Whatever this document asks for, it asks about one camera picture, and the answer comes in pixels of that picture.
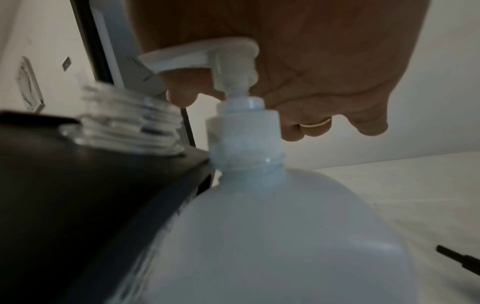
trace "skin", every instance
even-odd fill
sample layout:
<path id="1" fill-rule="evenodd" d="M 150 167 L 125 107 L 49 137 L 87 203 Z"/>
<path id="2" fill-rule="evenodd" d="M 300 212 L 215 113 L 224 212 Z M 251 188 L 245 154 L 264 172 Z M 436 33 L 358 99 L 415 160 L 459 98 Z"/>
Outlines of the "skin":
<path id="1" fill-rule="evenodd" d="M 326 133 L 344 115 L 362 134 L 388 128 L 390 93 L 402 77 L 429 0 L 123 0 L 143 52 L 198 40 L 245 36 L 260 45 L 251 94 L 280 114 L 282 137 Z M 199 93 L 223 99 L 210 72 L 162 73 L 169 100 Z"/>

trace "gold ring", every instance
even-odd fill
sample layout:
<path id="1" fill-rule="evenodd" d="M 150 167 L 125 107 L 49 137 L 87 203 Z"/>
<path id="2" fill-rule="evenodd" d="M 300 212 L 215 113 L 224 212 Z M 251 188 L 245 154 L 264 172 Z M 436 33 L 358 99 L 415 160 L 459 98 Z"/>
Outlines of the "gold ring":
<path id="1" fill-rule="evenodd" d="M 326 120 L 320 122 L 320 123 L 317 123 L 317 124 L 313 124 L 313 125 L 303 125 L 303 124 L 300 124 L 301 127 L 304 127 L 304 128 L 316 128 L 316 127 L 319 127 L 319 126 L 323 126 L 323 125 L 326 125 L 327 123 L 329 123 L 330 121 L 332 121 L 332 118 L 327 118 Z"/>

